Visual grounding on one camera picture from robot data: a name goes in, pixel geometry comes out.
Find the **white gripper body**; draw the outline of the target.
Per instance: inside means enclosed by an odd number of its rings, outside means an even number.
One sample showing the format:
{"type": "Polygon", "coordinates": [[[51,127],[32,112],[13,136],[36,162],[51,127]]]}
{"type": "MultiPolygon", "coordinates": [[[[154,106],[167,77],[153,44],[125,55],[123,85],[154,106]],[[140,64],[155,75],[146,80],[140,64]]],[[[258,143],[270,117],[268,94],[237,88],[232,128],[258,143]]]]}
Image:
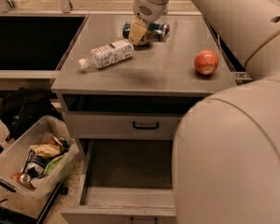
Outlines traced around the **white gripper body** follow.
{"type": "Polygon", "coordinates": [[[148,23],[158,20],[163,12],[163,5],[154,4],[148,0],[133,0],[134,15],[148,23]]]}

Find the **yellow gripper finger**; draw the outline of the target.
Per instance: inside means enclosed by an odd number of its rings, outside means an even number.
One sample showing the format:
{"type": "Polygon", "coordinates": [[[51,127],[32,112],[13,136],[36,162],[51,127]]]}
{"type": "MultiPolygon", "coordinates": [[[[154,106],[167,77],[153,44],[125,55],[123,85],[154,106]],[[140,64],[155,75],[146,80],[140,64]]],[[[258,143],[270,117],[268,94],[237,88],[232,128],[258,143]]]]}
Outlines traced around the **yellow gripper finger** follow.
{"type": "Polygon", "coordinates": [[[131,22],[129,41],[137,46],[147,32],[147,23],[142,19],[133,19],[131,22]]]}

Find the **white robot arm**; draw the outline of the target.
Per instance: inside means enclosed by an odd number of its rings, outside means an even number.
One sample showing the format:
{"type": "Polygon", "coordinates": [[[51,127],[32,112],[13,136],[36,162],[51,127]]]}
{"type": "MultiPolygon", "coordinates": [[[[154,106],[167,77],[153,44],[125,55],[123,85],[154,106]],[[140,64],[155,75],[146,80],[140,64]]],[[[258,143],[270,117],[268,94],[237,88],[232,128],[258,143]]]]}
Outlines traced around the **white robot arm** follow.
{"type": "MultiPolygon", "coordinates": [[[[251,82],[210,95],[176,130],[177,224],[280,224],[280,1],[191,0],[251,82]]],[[[169,0],[134,0],[154,22],[169,0]]]]}

